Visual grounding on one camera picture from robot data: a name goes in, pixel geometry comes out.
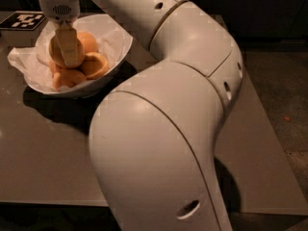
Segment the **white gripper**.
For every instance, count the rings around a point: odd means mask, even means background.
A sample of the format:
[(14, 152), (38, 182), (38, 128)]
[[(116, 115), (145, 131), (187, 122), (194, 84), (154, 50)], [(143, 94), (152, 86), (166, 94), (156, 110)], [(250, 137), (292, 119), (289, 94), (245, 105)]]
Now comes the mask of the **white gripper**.
[[(56, 24), (73, 23), (80, 14), (79, 0), (38, 0), (41, 11)], [(57, 45), (66, 66), (79, 63), (77, 32), (68, 24), (55, 31)]]

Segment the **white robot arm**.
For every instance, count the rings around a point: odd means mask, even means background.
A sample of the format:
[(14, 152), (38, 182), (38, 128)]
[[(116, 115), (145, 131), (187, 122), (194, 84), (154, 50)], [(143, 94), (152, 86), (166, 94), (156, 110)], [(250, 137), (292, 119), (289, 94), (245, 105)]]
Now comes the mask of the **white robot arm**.
[[(121, 231), (232, 231), (215, 144), (244, 77), (230, 34), (189, 0), (91, 0), (154, 57), (112, 90), (90, 125), (90, 158)], [(46, 17), (78, 0), (39, 0)]]

